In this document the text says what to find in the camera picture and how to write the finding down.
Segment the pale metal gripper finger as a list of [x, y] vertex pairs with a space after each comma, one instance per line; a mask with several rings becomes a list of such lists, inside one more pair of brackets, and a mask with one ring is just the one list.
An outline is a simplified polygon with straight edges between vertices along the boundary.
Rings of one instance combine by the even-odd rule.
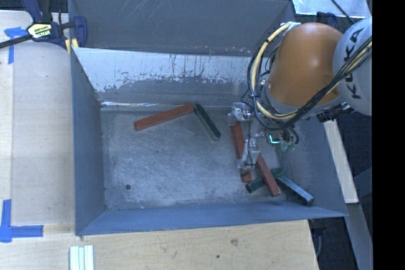
[[253, 109], [249, 105], [243, 102], [234, 102], [227, 116], [227, 124], [233, 126], [236, 122], [249, 121], [253, 116]]
[[258, 160], [260, 150], [255, 139], [248, 137], [244, 141], [243, 150], [237, 158], [237, 167], [241, 177], [251, 177]]

